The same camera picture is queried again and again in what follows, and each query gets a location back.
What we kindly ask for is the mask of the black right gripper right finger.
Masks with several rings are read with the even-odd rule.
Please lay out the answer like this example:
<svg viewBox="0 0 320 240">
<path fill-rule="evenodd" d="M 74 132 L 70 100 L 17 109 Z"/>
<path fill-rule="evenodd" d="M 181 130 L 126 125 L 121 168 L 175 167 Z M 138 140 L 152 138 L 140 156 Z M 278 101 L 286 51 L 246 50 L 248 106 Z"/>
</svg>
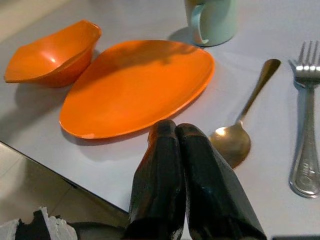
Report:
<svg viewBox="0 0 320 240">
<path fill-rule="evenodd" d="M 193 240 L 267 237 L 235 172 L 195 125 L 176 127 L 186 183 L 186 215 Z"/>
</svg>

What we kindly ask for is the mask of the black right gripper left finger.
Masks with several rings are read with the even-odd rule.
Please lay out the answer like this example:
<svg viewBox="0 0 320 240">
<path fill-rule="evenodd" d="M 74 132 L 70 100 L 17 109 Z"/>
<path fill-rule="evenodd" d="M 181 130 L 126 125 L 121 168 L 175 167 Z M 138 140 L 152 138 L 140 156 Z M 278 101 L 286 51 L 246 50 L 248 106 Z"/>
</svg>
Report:
<svg viewBox="0 0 320 240">
<path fill-rule="evenodd" d="M 186 212 L 186 187 L 176 124 L 160 120 L 148 135 L 147 150 L 131 188 L 126 240 L 179 240 Z"/>
</svg>

